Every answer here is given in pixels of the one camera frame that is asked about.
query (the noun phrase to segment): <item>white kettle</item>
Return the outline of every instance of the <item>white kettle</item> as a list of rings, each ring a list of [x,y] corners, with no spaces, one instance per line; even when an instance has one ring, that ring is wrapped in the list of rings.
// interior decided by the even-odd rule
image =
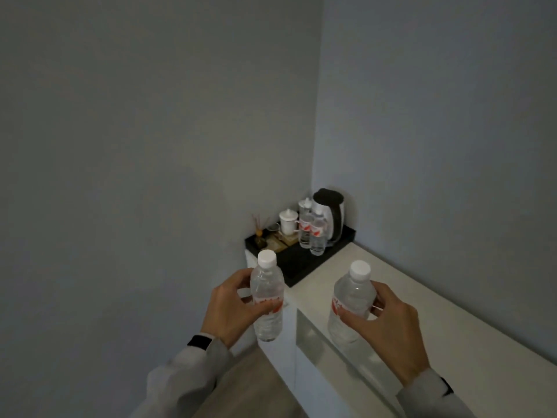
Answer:
[[[323,206],[323,215],[327,220],[328,245],[332,246],[340,239],[344,226],[344,196],[331,189],[319,189],[313,196],[313,210],[316,205]]]

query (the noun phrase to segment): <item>kettle lid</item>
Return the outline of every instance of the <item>kettle lid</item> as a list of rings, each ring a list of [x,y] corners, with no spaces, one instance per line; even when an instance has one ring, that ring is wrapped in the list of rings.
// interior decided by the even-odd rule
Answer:
[[[333,207],[343,203],[344,196],[336,190],[322,188],[314,193],[314,201],[327,207]]]

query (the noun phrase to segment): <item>white mug with lid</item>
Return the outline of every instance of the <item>white mug with lid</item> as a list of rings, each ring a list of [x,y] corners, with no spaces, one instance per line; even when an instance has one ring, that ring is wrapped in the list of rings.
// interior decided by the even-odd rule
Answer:
[[[297,232],[298,222],[298,213],[296,211],[287,210],[281,211],[278,215],[280,217],[280,230],[283,235],[290,236]]]

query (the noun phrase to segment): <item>gray wall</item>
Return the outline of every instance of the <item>gray wall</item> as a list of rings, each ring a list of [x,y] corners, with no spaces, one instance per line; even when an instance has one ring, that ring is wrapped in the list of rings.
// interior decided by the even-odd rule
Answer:
[[[5,415],[125,416],[306,195],[322,2],[2,0]]]
[[[312,181],[359,244],[553,362],[555,7],[325,0]]]

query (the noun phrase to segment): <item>wooden floor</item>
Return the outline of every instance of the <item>wooden floor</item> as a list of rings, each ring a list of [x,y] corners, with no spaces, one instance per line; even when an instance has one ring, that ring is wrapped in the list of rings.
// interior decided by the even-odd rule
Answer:
[[[222,377],[194,418],[307,418],[265,354],[250,348]]]

